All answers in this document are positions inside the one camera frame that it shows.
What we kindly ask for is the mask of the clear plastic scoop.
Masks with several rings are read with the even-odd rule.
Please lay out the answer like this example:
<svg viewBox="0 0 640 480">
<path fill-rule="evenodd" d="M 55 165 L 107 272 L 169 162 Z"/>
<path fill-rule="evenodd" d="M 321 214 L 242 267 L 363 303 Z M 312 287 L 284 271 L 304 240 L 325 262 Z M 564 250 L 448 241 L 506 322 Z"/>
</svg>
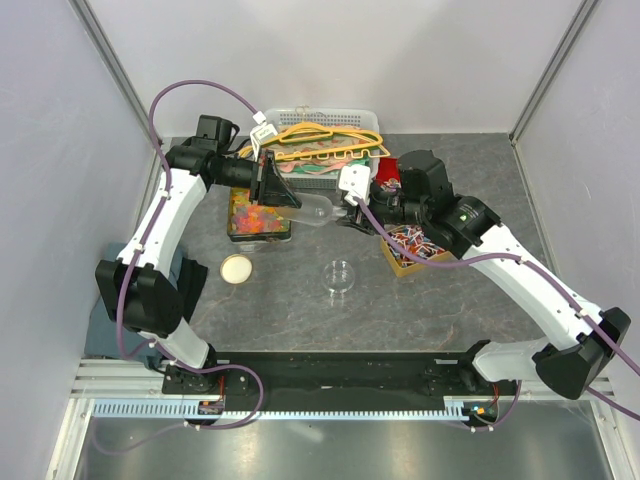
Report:
<svg viewBox="0 0 640 480">
<path fill-rule="evenodd" d="M 324 226 L 347 215 L 346 208 L 334 205 L 325 196 L 299 193 L 297 197 L 302 203 L 300 208 L 276 207 L 276 213 L 289 221 L 313 227 Z"/>
</svg>

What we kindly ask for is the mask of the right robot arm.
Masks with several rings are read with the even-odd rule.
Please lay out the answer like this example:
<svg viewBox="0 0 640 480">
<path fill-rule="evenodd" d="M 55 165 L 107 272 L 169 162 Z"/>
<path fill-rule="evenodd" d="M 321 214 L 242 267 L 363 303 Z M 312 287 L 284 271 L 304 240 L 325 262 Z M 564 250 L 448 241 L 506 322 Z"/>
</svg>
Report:
<svg viewBox="0 0 640 480">
<path fill-rule="evenodd" d="M 396 251 L 416 263 L 422 257 L 391 240 L 388 225 L 414 225 L 452 255 L 437 268 L 470 266 L 491 280 L 538 325 L 542 338 L 499 343 L 480 341 L 458 368 L 467 392 L 483 392 L 500 381 L 539 380 L 554 393 L 576 400 L 614 357 L 633 370 L 623 353 L 630 318 L 621 309 L 604 310 L 581 297 L 530 254 L 484 202 L 455 193 L 446 167 L 430 150 L 402 155 L 400 186 L 379 189 L 369 167 L 345 166 L 338 187 L 347 203 L 346 222 L 377 232 Z"/>
</svg>

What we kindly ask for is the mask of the gold gummy candy tin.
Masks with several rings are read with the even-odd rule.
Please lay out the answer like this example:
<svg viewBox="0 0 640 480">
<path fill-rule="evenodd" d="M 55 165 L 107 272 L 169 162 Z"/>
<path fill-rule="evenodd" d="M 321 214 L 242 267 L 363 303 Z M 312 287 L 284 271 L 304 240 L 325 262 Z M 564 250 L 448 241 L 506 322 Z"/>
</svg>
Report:
<svg viewBox="0 0 640 480">
<path fill-rule="evenodd" d="M 249 191 L 232 188 L 229 195 L 227 236 L 234 243 L 288 241 L 292 226 L 274 208 L 253 204 Z"/>
</svg>

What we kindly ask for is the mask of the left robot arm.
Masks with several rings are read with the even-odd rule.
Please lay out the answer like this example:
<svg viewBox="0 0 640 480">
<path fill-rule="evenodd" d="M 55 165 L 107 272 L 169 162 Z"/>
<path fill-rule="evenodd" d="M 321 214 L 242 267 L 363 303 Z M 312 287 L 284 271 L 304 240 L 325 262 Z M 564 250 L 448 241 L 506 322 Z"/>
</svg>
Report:
<svg viewBox="0 0 640 480">
<path fill-rule="evenodd" d="M 169 280 L 174 252 L 195 208 L 214 185 L 248 190 L 251 202 L 268 207 L 301 207 L 276 166 L 266 143 L 277 130 L 262 112 L 250 132 L 253 155 L 242 158 L 230 147 L 239 128 L 216 116 L 200 117 L 194 136 L 161 158 L 163 173 L 133 238 L 113 261 L 102 260 L 96 281 L 116 340 L 133 331 L 183 365 L 185 382 L 208 393 L 219 382 L 214 349 L 199 338 L 185 318 L 184 296 Z"/>
</svg>

